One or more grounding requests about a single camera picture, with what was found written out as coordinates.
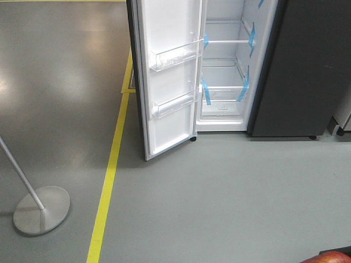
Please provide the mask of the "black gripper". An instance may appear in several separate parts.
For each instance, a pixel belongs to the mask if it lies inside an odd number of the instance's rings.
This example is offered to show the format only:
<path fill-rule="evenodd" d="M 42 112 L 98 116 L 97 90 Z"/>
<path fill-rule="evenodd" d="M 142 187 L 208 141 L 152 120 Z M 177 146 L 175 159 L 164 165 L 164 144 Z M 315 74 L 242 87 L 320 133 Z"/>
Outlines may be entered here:
<path fill-rule="evenodd" d="M 351 254 L 351 246 L 323 250 L 323 251 L 320 251 L 319 254 L 328 253 L 332 251 L 337 251 L 343 254 Z"/>

